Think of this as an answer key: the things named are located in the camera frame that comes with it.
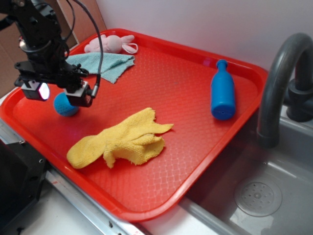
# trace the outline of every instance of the teal towel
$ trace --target teal towel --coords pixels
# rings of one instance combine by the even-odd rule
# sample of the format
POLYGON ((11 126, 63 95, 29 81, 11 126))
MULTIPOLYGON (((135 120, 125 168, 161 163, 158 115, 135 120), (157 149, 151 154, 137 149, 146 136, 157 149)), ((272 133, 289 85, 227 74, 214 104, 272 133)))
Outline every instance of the teal towel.
MULTIPOLYGON (((120 75, 130 66, 134 65, 133 55, 103 53, 101 77, 115 83, 120 75)), ((71 65, 81 64, 90 74, 97 74, 100 61, 100 52, 71 55, 67 62, 71 65)))

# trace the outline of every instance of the blue ball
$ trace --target blue ball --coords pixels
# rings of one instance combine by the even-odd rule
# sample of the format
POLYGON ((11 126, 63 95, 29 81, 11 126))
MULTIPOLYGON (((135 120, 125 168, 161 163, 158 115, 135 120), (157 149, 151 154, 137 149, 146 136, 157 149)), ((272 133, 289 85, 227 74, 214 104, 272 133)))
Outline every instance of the blue ball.
POLYGON ((77 113, 79 107, 72 106, 68 99, 67 95, 65 93, 58 94, 54 99, 54 109, 57 111, 58 114, 64 116, 64 117, 70 117, 73 116, 75 113, 77 113))

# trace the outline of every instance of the tray rim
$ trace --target tray rim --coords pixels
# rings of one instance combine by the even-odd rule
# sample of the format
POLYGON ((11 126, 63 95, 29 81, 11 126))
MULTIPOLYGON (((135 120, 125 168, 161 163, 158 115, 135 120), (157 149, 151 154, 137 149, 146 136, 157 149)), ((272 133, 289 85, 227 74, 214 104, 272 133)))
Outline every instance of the tray rim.
MULTIPOLYGON (((248 69, 251 69, 256 74, 260 76, 260 84, 262 87, 258 88, 258 95, 255 100, 251 103, 251 105, 237 118, 231 128, 225 133, 225 135, 218 141, 218 143, 211 149, 209 154, 204 157, 204 159, 199 163, 199 165, 192 171, 192 173, 183 181, 180 187, 172 194, 167 201, 165 201, 160 206, 151 209, 149 211, 132 211, 127 209, 121 203, 116 201, 111 195, 103 191, 99 186, 93 184, 92 182, 88 181, 86 178, 83 177, 81 173, 77 174, 77 171, 73 168, 69 168, 67 165, 64 165, 64 162, 61 161, 56 154, 54 153, 53 149, 51 149, 46 143, 40 142, 36 137, 34 137, 31 133, 27 131, 27 129, 18 122, 14 122, 13 120, 13 107, 17 104, 22 98, 24 98, 22 90, 15 89, 8 97, 3 101, 2 105, 0 106, 0 117, 9 125, 11 126, 19 135, 21 135, 26 141, 28 141, 31 145, 33 145, 41 154, 45 157, 49 156, 48 161, 55 166, 62 174, 66 175, 77 187, 87 193, 91 198, 93 198, 96 202, 98 202, 101 206, 105 207, 108 211, 113 213, 114 215, 120 217, 121 219, 125 219, 131 222, 140 222, 155 218, 164 212, 168 211, 170 208, 175 206, 178 201, 184 196, 184 194, 188 191, 191 187, 191 183, 195 182, 201 174, 210 166, 213 162, 212 158, 215 159, 218 154, 223 150, 225 146, 230 142, 230 140, 236 135, 236 133, 240 130, 240 128, 245 124, 245 122, 253 115, 253 113, 258 109, 263 88, 265 85, 267 72, 258 67, 256 65, 239 61, 236 59, 232 59, 226 56, 221 56, 215 53, 195 49, 188 46, 183 46, 180 44, 172 43, 166 40, 158 39, 155 37, 151 37, 148 35, 132 32, 125 29, 109 29, 102 31, 101 34, 119 34, 119 35, 130 35, 135 34, 137 37, 144 37, 147 38, 157 44, 163 45, 165 47, 174 47, 177 50, 185 51, 188 53, 193 53, 195 55, 209 55, 210 58, 214 58, 216 60, 219 59, 226 59, 230 64, 235 64, 237 66, 243 66, 248 69)), ((84 42, 89 42, 91 39, 95 38, 95 35, 88 37, 84 42)), ((82 42, 79 46, 75 47, 71 50, 72 53, 75 53, 78 49, 82 47, 84 44, 82 42)))

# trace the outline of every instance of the pink stuffed animal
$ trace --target pink stuffed animal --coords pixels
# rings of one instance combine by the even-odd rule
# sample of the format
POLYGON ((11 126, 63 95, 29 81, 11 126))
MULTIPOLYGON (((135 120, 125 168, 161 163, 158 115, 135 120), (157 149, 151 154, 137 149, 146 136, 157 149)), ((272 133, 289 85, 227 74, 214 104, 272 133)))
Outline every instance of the pink stuffed animal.
MULTIPOLYGON (((134 54, 138 51, 138 45, 135 43, 130 43, 134 40, 134 35, 118 37, 116 35, 105 36, 101 35, 103 52, 107 53, 120 53, 122 49, 127 51, 129 54, 134 54)), ((84 48, 85 53, 88 52, 100 52, 99 39, 92 39, 88 45, 84 48)))

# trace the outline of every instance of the blue bottle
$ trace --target blue bottle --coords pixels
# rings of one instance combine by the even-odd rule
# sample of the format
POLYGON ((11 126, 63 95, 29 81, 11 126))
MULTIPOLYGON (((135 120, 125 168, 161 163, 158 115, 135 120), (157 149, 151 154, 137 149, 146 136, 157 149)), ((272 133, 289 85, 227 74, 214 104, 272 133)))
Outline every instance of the blue bottle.
POLYGON ((226 60, 219 60, 216 67, 218 72, 211 83, 211 113, 216 119, 227 120, 236 112, 234 81, 226 71, 226 60))

